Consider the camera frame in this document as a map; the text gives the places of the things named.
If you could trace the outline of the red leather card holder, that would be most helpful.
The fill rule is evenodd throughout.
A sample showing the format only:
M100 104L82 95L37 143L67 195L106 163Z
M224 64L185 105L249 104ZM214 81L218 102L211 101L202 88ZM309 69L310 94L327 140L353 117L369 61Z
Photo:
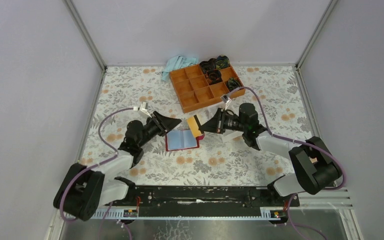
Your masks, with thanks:
M190 129L172 130L165 136L166 151L180 151L199 148L199 140L194 137Z

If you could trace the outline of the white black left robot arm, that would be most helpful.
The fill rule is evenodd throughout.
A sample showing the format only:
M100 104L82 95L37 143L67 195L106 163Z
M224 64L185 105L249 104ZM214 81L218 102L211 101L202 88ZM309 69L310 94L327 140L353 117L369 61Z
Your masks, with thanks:
M119 201L128 206L137 202L136 184L120 172L135 167L144 155L144 145L156 136L164 137L182 122L154 111L143 124L132 120L114 156L86 166L74 163L67 171L54 199L53 207L65 221L89 220L98 207Z

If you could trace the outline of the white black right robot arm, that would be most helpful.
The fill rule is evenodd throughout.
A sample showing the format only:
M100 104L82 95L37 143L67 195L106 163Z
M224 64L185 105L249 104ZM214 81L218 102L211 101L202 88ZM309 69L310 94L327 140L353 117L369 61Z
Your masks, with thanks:
M260 124L252 103L241 104L238 114L219 107L206 122L197 116L193 120L200 133L223 134L227 130L240 132L248 147L271 152L291 161L294 173L281 176L267 186L269 190L266 198L273 206L281 205L287 196L295 193L315 195L343 175L321 138L313 136L300 141L270 134Z

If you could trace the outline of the brown credit card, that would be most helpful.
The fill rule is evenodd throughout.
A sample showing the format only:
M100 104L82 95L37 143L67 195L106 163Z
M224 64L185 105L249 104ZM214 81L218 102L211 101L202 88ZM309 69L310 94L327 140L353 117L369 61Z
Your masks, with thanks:
M201 130L201 122L198 115L193 115L187 118L186 122L194 138L200 138L205 135L205 133Z

